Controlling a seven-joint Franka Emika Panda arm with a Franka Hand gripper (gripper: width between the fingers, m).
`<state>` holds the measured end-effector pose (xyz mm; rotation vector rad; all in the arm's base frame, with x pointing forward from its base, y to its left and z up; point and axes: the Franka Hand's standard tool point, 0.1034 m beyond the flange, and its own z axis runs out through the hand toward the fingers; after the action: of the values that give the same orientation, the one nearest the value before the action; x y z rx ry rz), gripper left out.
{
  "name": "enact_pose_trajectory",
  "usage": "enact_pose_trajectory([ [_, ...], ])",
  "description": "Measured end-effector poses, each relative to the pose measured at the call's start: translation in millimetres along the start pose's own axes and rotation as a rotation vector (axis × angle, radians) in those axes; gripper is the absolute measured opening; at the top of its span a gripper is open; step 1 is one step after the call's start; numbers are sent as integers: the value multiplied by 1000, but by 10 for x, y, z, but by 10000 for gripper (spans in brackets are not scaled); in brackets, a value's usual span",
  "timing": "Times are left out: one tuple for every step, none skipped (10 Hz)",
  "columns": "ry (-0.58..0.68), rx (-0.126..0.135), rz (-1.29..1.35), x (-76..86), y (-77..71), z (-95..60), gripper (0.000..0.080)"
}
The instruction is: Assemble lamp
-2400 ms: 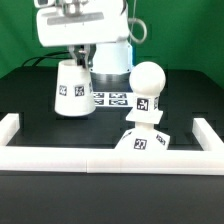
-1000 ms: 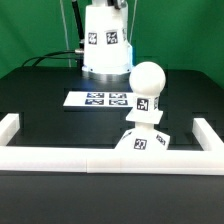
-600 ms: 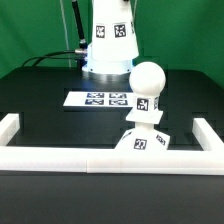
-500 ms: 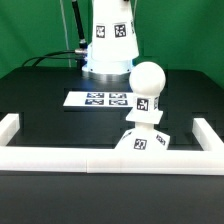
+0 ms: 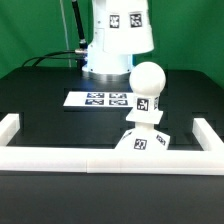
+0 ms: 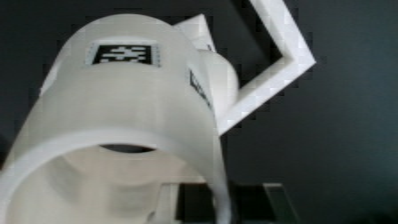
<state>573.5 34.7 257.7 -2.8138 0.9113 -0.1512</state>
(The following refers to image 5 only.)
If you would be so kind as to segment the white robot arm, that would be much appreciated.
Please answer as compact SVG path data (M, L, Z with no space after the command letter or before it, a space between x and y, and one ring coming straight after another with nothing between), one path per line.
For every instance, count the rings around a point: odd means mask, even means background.
M93 40L87 48L87 64L82 67L83 76L102 81L125 79L133 69L133 56L104 51L106 0L92 0L92 7Z

